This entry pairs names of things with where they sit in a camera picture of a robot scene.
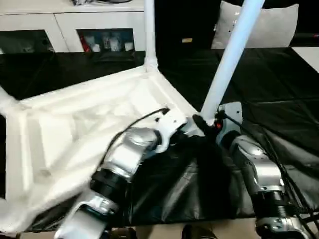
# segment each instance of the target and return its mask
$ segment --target white bracket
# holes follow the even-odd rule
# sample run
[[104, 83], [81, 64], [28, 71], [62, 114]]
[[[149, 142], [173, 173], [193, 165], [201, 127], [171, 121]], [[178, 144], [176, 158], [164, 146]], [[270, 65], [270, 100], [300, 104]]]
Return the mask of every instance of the white bracket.
[[187, 124], [187, 117], [177, 108], [162, 116], [155, 127], [161, 135], [161, 145], [157, 146], [155, 153], [165, 152], [169, 147], [170, 138], [185, 124]]

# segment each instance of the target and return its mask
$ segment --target glass cabinet door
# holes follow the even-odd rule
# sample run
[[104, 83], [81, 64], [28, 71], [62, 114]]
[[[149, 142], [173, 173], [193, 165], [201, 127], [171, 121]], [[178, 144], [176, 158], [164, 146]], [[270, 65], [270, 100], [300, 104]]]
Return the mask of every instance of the glass cabinet door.
[[53, 14], [0, 16], [0, 53], [69, 52]]
[[132, 29], [77, 30], [84, 52], [134, 51]]
[[54, 52], [45, 30], [0, 32], [0, 54]]
[[70, 52], [145, 50], [143, 12], [55, 15]]

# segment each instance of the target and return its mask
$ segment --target black connector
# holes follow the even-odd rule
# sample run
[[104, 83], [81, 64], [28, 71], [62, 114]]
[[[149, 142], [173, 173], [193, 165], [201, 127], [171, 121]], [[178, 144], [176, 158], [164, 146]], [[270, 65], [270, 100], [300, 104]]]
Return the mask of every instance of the black connector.
[[127, 185], [128, 182], [124, 177], [102, 168], [101, 171], [96, 171], [92, 175], [90, 188], [121, 205], [125, 199]]

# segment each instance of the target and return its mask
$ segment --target shelf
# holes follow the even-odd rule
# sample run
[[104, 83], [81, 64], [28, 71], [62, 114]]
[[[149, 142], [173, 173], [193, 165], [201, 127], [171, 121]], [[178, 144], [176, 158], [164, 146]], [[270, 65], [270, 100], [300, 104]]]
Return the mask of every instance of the shelf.
[[93, 3], [74, 6], [70, 0], [0, 0], [0, 15], [73, 13], [73, 12], [143, 12], [143, 0], [121, 4]]

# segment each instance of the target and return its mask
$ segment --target black tablecloth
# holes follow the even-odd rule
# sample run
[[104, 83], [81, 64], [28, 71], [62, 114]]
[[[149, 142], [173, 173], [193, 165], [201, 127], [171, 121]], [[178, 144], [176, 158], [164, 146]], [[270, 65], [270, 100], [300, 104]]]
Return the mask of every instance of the black tablecloth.
[[[159, 58], [159, 69], [200, 110], [221, 56], [222, 51], [172, 53]], [[143, 57], [141, 52], [3, 55], [0, 84], [23, 99], [136, 67]], [[243, 124], [264, 146], [274, 147], [315, 210], [319, 208], [318, 85], [319, 74], [292, 49], [247, 49], [223, 99], [224, 103], [242, 102]], [[4, 119], [0, 129], [4, 182]], [[239, 170], [226, 152], [219, 154], [208, 144], [197, 137], [181, 140], [166, 153], [145, 161], [127, 191], [126, 208], [113, 225], [253, 216]], [[33, 230], [60, 217], [71, 203], [40, 215]]]

